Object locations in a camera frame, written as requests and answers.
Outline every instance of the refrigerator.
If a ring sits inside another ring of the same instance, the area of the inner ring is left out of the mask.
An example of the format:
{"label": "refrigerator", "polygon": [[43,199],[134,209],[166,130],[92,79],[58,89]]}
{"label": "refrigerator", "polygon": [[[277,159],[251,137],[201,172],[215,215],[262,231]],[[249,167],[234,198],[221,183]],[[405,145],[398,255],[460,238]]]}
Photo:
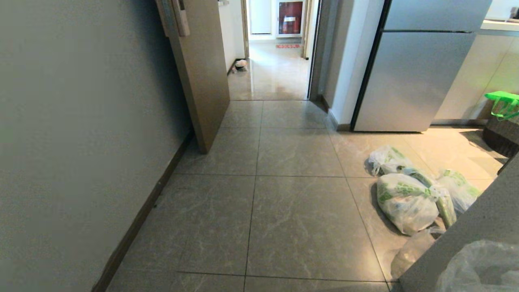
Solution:
{"label": "refrigerator", "polygon": [[386,0],[353,131],[429,128],[491,0]]}

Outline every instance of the white plastic bag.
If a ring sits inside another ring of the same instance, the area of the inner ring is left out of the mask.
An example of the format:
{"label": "white plastic bag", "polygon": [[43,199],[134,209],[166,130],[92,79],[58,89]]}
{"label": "white plastic bag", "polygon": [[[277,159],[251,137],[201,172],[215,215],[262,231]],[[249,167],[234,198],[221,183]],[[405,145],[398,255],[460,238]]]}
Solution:
{"label": "white plastic bag", "polygon": [[436,291],[519,291],[519,246],[487,240],[466,245],[438,278]]}
{"label": "white plastic bag", "polygon": [[378,205],[404,234],[413,235],[430,226],[438,216],[434,188],[403,174],[388,174],[377,181]]}
{"label": "white plastic bag", "polygon": [[454,210],[459,214],[465,213],[481,195],[480,190],[467,182],[461,173],[452,169],[441,171],[438,182],[449,190]]}
{"label": "white plastic bag", "polygon": [[385,145],[373,151],[368,158],[368,162],[373,165],[371,174],[376,176],[379,172],[384,175],[396,174],[399,169],[412,167],[413,163],[396,148]]}
{"label": "white plastic bag", "polygon": [[391,276],[400,278],[432,246],[435,241],[432,234],[444,232],[439,227],[431,227],[411,236],[391,262]]}

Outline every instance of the stainless steel refrigerator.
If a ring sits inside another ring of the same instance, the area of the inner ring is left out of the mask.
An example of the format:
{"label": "stainless steel refrigerator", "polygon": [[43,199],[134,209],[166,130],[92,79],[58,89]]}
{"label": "stainless steel refrigerator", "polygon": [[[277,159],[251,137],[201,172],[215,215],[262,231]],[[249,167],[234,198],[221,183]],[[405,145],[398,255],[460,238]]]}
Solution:
{"label": "stainless steel refrigerator", "polygon": [[491,0],[386,0],[354,131],[429,128]]}

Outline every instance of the red door mat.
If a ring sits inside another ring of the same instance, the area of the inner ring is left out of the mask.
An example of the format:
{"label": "red door mat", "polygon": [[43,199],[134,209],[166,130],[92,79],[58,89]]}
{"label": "red door mat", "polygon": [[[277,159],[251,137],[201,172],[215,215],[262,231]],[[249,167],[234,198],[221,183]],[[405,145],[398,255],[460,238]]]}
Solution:
{"label": "red door mat", "polygon": [[276,45],[278,49],[294,49],[298,48],[299,45]]}

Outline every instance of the kitchen counter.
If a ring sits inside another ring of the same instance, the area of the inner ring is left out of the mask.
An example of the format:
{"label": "kitchen counter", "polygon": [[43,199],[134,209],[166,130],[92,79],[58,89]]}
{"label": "kitchen counter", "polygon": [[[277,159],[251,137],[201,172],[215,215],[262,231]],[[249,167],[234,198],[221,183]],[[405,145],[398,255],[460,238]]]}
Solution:
{"label": "kitchen counter", "polygon": [[482,30],[513,31],[519,32],[519,23],[483,20]]}

